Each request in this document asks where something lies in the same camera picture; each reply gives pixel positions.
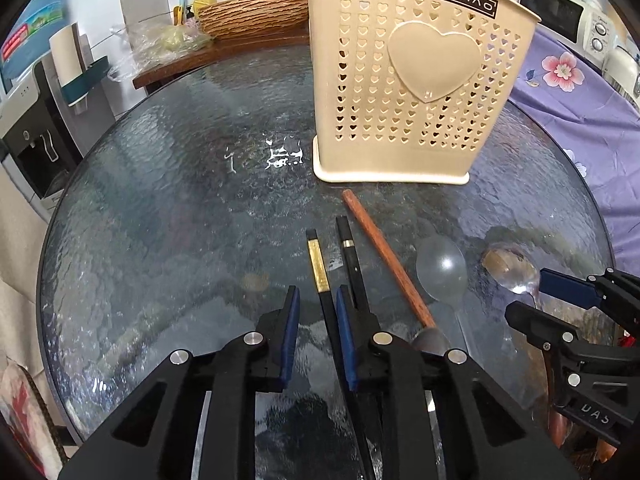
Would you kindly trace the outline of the purple floral cloth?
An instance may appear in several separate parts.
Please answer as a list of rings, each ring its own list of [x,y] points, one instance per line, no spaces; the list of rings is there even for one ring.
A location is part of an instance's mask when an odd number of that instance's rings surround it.
[[[568,155],[596,199],[616,266],[639,273],[639,113],[538,29],[510,100]]]

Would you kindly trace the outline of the white microwave oven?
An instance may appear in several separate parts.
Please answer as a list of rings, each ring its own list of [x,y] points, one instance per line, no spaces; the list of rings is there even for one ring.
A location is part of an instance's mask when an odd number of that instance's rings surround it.
[[[615,47],[615,27],[602,12],[578,0],[520,0],[540,24],[567,47],[601,68]]]

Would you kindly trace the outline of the woven brown basin sink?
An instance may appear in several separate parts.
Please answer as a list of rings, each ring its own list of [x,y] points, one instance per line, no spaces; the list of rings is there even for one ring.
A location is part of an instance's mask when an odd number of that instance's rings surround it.
[[[215,40],[287,32],[308,21],[308,0],[226,0],[198,12],[198,28]]]

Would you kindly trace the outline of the clear plastic spoon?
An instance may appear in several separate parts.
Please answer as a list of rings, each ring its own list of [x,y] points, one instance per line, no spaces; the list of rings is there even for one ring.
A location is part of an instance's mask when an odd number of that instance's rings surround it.
[[[464,255],[454,241],[432,234],[420,241],[416,256],[416,275],[423,289],[435,300],[452,307],[460,326],[466,350],[477,356],[471,326],[463,313],[463,297],[468,288],[468,271]]]

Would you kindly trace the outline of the water dispenser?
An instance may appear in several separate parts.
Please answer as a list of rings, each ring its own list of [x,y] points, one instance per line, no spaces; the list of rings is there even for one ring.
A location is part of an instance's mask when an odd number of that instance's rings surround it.
[[[44,221],[82,159],[63,104],[49,53],[24,71],[1,104],[2,168]]]

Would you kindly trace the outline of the metal soup spoon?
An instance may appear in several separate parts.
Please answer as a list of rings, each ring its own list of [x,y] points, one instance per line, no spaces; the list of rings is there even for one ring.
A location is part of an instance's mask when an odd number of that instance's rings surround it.
[[[540,274],[521,249],[509,244],[489,246],[480,259],[488,274],[503,288],[517,295],[527,294],[538,304]]]

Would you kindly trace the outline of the black chopstick plain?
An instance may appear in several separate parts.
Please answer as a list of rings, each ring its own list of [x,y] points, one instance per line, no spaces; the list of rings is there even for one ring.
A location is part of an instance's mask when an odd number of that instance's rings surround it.
[[[335,223],[338,239],[340,240],[342,248],[343,260],[346,266],[349,290],[352,295],[352,305],[362,318],[367,318],[371,314],[371,311],[355,241],[352,237],[352,229],[346,216],[336,217]]]

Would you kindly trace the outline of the crumpled clear plastic bag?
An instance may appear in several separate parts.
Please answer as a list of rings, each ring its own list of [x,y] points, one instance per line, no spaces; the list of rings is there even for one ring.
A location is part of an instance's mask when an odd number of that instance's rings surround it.
[[[166,65],[208,47],[213,38],[194,21],[173,25],[145,21],[124,31],[130,52],[113,65],[119,78],[137,76],[151,68]]]

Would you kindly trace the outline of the black chopstick gold band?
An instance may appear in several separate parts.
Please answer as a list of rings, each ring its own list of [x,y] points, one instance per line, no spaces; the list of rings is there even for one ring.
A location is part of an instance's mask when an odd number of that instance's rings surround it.
[[[314,286],[316,286],[323,317],[326,321],[326,332],[328,333],[337,375],[338,378],[343,380],[344,361],[341,348],[340,330],[338,329],[331,286],[328,274],[326,273],[326,265],[323,261],[317,231],[315,229],[308,229],[306,231],[306,240],[311,271],[314,276]]]

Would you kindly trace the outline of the white kettle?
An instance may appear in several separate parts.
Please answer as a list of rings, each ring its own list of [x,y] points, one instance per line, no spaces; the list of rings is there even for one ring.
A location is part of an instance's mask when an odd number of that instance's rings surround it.
[[[623,47],[608,52],[602,76],[636,110],[639,109],[639,64]]]

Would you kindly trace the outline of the dark wooden counter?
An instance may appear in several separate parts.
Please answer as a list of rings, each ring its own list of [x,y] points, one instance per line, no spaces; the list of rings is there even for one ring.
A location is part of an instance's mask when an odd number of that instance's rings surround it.
[[[214,41],[200,50],[178,58],[178,60],[144,70],[141,74],[132,78],[132,85],[136,89],[152,88],[155,91],[166,84],[167,81],[226,58],[234,58],[235,56],[258,50],[300,46],[301,44],[309,44],[309,34],[304,28],[285,32],[283,35]]]

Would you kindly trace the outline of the blue water jug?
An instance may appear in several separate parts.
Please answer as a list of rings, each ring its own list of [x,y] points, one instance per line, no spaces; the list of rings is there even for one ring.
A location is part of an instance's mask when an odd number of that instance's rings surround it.
[[[6,92],[50,50],[50,37],[69,22],[64,0],[29,1],[1,45],[1,80]]]

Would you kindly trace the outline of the beige perforated utensil holder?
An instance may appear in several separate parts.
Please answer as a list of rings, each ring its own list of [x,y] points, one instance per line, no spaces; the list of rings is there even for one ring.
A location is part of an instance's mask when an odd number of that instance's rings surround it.
[[[513,0],[308,0],[314,173],[462,185],[538,18]]]

